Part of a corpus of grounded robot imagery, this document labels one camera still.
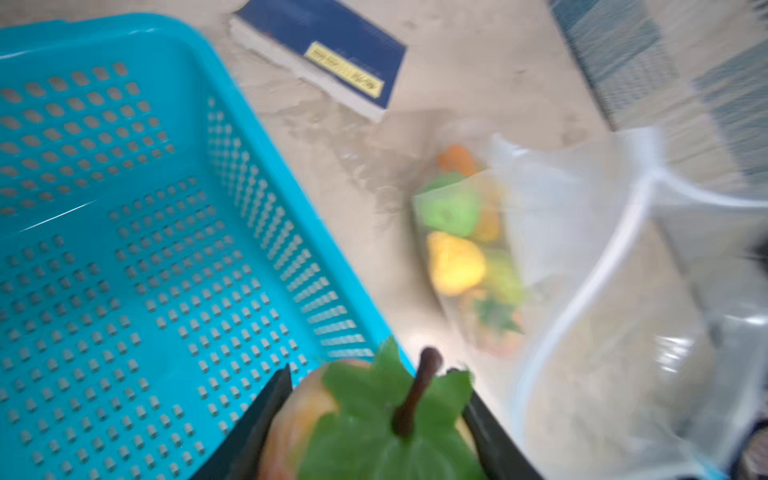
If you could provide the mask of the small orange fruit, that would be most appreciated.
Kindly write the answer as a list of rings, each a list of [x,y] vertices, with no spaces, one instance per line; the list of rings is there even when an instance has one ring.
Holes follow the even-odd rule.
[[[435,290],[453,297],[478,285],[487,270],[483,251],[472,241],[444,232],[426,237],[429,276]]]

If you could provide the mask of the pink peach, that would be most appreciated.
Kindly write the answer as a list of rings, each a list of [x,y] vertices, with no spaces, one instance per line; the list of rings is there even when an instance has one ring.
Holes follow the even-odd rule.
[[[415,374],[396,341],[370,361],[332,361],[305,377],[273,417],[258,479],[483,479],[463,418],[474,393],[465,370],[441,374],[433,347]]]

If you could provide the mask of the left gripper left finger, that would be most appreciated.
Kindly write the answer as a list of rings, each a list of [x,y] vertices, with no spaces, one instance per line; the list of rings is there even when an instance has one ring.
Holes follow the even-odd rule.
[[[190,479],[255,479],[270,425],[292,392],[290,369],[285,367],[271,377],[234,429]]]

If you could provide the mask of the teal plastic basket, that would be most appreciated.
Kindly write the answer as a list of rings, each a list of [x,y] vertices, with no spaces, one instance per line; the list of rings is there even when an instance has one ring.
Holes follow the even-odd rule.
[[[189,479],[277,371],[390,336],[196,30],[2,30],[3,478]]]

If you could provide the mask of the clear zip top bag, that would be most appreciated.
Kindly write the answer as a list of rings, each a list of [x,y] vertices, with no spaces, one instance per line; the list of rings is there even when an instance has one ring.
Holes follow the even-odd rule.
[[[505,250],[519,305],[431,287],[477,392],[547,479],[734,479],[767,384],[767,183],[676,171],[656,128],[557,151],[450,120],[482,170],[468,237]]]

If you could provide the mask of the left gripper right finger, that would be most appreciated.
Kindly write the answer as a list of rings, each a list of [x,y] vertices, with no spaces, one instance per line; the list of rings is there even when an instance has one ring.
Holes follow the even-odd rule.
[[[543,478],[475,391],[453,421],[453,428],[472,457],[472,469],[461,479]]]

